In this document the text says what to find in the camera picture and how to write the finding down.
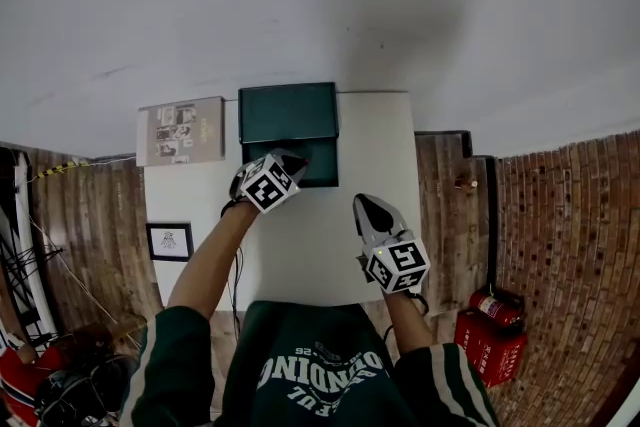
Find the red fire extinguisher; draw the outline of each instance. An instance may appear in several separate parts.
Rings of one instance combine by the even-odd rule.
[[[516,326],[522,320],[524,302],[519,296],[506,292],[478,290],[469,299],[469,305],[487,315],[502,327]]]

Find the white table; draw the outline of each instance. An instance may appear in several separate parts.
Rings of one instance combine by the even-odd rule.
[[[361,240],[352,201],[364,192],[383,198],[420,233],[420,200],[410,100],[407,93],[338,94],[337,188],[303,189],[261,215],[245,238],[238,309],[256,299],[335,306],[381,298],[367,284],[356,256]],[[224,161],[147,167],[149,222],[190,222],[194,248],[211,231],[228,201],[231,177],[242,163],[238,103],[225,104]],[[163,304],[184,263],[154,261]],[[218,307],[230,310],[229,294]]]

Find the red box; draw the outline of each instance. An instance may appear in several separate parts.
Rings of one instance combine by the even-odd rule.
[[[484,313],[468,310],[458,314],[455,342],[487,388],[513,378],[518,370],[527,335],[513,334]]]

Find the framed picture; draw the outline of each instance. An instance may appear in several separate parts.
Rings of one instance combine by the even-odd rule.
[[[193,254],[189,223],[147,223],[147,240],[152,260],[186,262]]]

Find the striped sleeve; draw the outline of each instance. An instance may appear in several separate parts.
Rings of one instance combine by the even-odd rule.
[[[120,425],[204,425],[213,390],[209,323],[190,308],[169,308],[147,326]]]
[[[395,367],[394,381],[424,425],[497,427],[482,381],[454,343],[405,354]]]

